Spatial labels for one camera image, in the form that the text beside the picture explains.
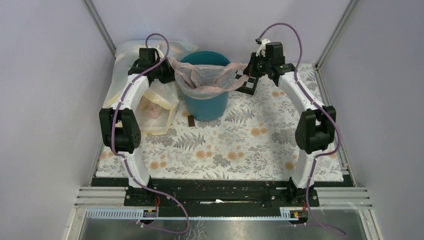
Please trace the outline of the pink plastic trash bag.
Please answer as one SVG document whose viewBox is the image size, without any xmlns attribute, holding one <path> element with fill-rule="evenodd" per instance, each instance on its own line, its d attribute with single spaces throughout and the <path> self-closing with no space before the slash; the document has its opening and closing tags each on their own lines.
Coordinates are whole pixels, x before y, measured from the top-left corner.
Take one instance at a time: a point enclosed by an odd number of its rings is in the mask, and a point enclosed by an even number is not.
<svg viewBox="0 0 424 240">
<path fill-rule="evenodd" d="M 234 91 L 249 79 L 246 74 L 236 78 L 237 73 L 247 67 L 243 63 L 230 63 L 226 66 L 193 65 L 180 62 L 175 57 L 169 58 L 169 63 L 181 92 L 197 100 L 207 100 L 224 92 Z"/>
</svg>

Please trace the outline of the teal plastic trash bin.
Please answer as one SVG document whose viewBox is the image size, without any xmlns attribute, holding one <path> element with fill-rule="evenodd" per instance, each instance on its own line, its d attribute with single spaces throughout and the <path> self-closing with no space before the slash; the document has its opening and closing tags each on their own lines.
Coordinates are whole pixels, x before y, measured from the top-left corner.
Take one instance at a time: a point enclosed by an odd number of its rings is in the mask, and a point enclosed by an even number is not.
<svg viewBox="0 0 424 240">
<path fill-rule="evenodd" d="M 224 55 L 214 51 L 197 51 L 185 56 L 183 63 L 192 65 L 227 66 L 231 61 Z M 185 93 L 181 94 L 188 111 L 197 121 L 213 121 L 221 117 L 227 107 L 229 92 L 223 92 L 209 99 L 195 99 Z"/>
</svg>

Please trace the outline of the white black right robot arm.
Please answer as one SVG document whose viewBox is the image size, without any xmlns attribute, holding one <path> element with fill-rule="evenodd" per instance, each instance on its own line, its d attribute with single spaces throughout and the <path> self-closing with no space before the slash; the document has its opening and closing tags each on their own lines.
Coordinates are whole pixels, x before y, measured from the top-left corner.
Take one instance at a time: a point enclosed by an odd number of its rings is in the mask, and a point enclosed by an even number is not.
<svg viewBox="0 0 424 240">
<path fill-rule="evenodd" d="M 267 76 L 294 104 L 300 118 L 295 142 L 300 149 L 297 167 L 289 179 L 286 198 L 293 206 L 301 205 L 312 193 L 317 155 L 322 154 L 335 139 L 336 110 L 324 106 L 301 81 L 297 68 L 285 62 L 283 45 L 266 38 L 257 39 L 259 48 L 253 52 L 243 71 L 254 78 Z"/>
</svg>

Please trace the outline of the black white checkerboard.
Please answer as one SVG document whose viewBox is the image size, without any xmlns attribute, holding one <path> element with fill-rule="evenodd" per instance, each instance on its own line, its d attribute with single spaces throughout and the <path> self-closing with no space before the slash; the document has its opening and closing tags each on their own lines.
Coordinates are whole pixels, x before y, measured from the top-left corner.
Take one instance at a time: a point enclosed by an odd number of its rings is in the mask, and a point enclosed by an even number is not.
<svg viewBox="0 0 424 240">
<path fill-rule="evenodd" d="M 236 91 L 253 96 L 255 94 L 258 82 L 258 77 L 249 76 L 248 79 L 244 81 L 243 85 L 237 88 Z"/>
</svg>

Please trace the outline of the large translucent yellow-trimmed bag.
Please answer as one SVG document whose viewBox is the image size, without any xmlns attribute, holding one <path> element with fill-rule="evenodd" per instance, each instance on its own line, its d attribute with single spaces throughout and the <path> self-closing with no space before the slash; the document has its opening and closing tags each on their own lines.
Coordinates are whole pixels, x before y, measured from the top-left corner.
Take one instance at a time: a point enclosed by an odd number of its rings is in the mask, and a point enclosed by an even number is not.
<svg viewBox="0 0 424 240">
<path fill-rule="evenodd" d="M 104 108 L 109 108 L 121 95 L 128 80 L 128 71 L 139 58 L 139 49 L 145 46 L 144 40 L 130 40 L 117 46 L 111 85 L 103 103 Z M 143 94 L 134 113 L 141 133 L 165 135 L 174 119 L 178 104 L 175 82 L 162 84 L 155 80 Z"/>
</svg>

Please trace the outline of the small brown wooden block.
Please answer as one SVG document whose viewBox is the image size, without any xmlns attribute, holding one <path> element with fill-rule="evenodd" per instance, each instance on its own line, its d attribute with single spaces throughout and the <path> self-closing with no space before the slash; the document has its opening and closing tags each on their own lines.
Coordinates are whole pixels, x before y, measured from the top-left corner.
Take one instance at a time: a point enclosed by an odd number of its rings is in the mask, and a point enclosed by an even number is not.
<svg viewBox="0 0 424 240">
<path fill-rule="evenodd" d="M 188 126 L 190 128 L 195 126 L 195 119 L 194 119 L 194 117 L 192 115 L 189 115 L 187 117 L 187 120 L 188 120 Z"/>
</svg>

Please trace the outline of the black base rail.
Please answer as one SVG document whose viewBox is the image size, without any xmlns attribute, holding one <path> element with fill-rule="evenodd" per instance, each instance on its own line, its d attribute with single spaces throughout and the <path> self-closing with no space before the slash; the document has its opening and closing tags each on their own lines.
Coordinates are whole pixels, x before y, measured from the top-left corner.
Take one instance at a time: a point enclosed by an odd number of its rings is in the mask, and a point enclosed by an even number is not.
<svg viewBox="0 0 424 240">
<path fill-rule="evenodd" d="M 343 182 L 316 182 L 309 190 L 281 180 L 204 180 L 151 178 L 149 189 L 130 186 L 124 178 L 97 178 L 81 188 L 81 203 L 157 208 L 159 217 L 277 217 L 280 208 L 319 207 L 319 190 L 352 187 Z"/>
</svg>

